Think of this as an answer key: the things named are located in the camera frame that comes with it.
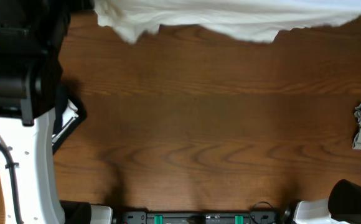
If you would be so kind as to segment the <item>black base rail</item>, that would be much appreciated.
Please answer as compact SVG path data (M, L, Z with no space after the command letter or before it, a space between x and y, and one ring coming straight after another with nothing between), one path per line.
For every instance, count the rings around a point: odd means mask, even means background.
M276 224L278 213L272 210L246 213L152 213L124 212L117 224Z

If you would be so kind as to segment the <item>folded black white shirt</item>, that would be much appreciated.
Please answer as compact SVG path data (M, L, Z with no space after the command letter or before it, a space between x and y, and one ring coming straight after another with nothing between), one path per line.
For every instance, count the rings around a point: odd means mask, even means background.
M60 83L55 96L55 121L52 134L52 152L55 154L64 141L86 119L87 112L82 101Z

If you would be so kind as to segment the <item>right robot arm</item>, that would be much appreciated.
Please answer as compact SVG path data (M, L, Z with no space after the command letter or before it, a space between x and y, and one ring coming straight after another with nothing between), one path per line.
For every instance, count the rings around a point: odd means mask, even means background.
M334 185L328 198L290 205L283 223L361 224L361 186L342 179Z

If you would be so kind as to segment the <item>white Puma t-shirt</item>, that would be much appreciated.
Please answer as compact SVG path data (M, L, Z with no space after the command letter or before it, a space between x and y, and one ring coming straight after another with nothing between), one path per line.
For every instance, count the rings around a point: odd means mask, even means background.
M99 26L134 44L161 25L200 25L236 40L274 41L281 30L337 27L361 16L361 0L99 0Z

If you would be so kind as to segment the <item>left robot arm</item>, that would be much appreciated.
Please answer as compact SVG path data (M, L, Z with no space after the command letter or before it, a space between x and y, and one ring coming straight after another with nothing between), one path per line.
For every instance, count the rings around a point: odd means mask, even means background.
M53 156L85 119L59 52L91 0L0 0L0 181L6 223L113 223L105 205L60 200Z

